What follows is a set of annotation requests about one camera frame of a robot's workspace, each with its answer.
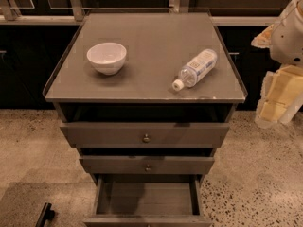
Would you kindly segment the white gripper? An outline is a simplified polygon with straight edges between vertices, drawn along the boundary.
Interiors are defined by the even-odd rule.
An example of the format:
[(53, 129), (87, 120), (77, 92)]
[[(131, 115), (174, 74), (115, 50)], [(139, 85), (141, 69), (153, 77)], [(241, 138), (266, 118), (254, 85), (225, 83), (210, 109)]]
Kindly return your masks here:
[[(251, 45), (269, 48), (273, 25), (267, 26)], [(283, 64), (277, 71), (267, 72), (260, 91), (261, 99), (256, 109), (256, 124), (263, 129), (276, 123), (288, 124), (303, 106), (303, 68)]]

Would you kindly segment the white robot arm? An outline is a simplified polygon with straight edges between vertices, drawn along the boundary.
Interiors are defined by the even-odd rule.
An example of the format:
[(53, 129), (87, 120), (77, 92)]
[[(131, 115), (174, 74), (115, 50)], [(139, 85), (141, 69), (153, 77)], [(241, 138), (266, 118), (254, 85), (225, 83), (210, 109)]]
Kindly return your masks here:
[(268, 48), (281, 64), (263, 79), (255, 122), (264, 129), (288, 124), (303, 105), (303, 0), (292, 0), (251, 45)]

